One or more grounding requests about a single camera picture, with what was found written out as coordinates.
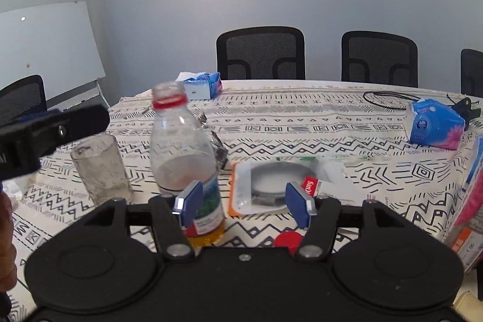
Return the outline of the person left hand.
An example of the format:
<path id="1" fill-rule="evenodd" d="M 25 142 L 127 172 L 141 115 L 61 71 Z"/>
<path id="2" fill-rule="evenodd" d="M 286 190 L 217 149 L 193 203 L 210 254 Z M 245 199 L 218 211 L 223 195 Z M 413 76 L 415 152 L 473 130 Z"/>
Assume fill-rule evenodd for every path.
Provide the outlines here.
<path id="1" fill-rule="evenodd" d="M 16 248 L 12 243 L 13 221 L 11 200 L 1 193 L 0 203 L 0 290 L 7 292 L 16 286 Z"/>

